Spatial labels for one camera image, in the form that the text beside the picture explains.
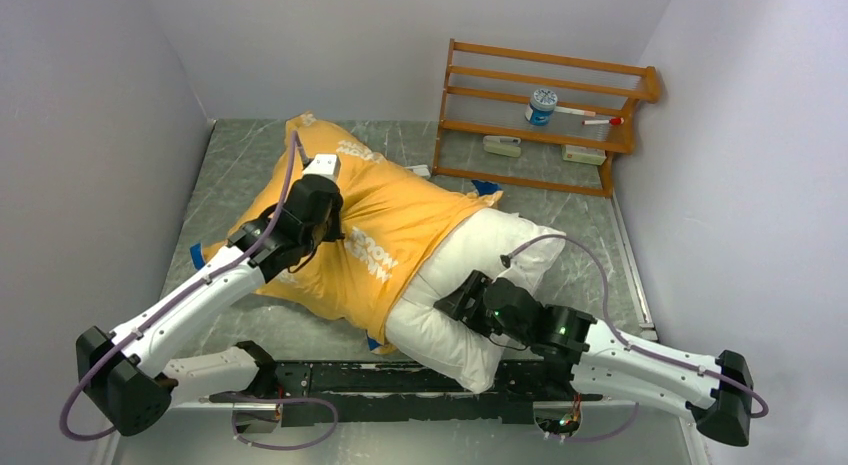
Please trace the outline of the blue orange cartoon pillowcase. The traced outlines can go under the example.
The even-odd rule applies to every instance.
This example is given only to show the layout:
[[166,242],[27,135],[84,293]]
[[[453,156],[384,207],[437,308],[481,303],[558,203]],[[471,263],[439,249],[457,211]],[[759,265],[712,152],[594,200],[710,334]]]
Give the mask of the blue orange cartoon pillowcase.
[[310,112],[286,121],[284,137],[293,135],[308,155],[340,158],[344,238],[321,244],[302,270],[282,272],[257,293],[344,319],[384,343],[387,317],[414,274],[456,227],[490,204],[423,179]]

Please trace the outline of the white pillow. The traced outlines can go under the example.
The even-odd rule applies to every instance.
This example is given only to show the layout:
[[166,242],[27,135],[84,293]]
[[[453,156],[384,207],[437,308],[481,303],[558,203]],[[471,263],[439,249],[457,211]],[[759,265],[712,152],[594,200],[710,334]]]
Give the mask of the white pillow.
[[478,301],[498,278],[535,293],[562,236],[492,208],[475,212],[413,274],[385,321],[386,342],[469,393],[489,390],[509,339],[486,327]]

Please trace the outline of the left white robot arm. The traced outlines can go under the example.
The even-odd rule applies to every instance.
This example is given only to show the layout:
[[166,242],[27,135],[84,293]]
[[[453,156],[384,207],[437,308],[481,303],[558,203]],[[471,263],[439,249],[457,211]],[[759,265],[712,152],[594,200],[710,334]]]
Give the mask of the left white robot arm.
[[176,405],[234,394],[261,401],[279,396],[275,360],[252,341],[223,352],[178,359],[175,354],[201,326],[295,269],[324,242],[342,239],[343,198],[331,172],[306,172],[285,182],[284,196],[241,225],[186,282],[133,319],[106,332],[93,326],[75,342],[78,384],[60,415],[73,440],[71,406],[86,395],[110,431],[137,435]]

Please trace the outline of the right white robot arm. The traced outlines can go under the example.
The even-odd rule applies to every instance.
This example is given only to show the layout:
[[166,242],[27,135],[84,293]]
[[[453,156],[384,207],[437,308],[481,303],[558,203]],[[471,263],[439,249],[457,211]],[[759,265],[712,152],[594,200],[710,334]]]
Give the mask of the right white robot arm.
[[479,271],[435,307],[484,337],[505,335],[541,357],[548,366],[539,383],[550,398],[573,392],[631,401],[689,419],[715,442],[750,443],[754,382],[738,352],[711,356],[669,348],[589,313],[545,305],[509,280]]

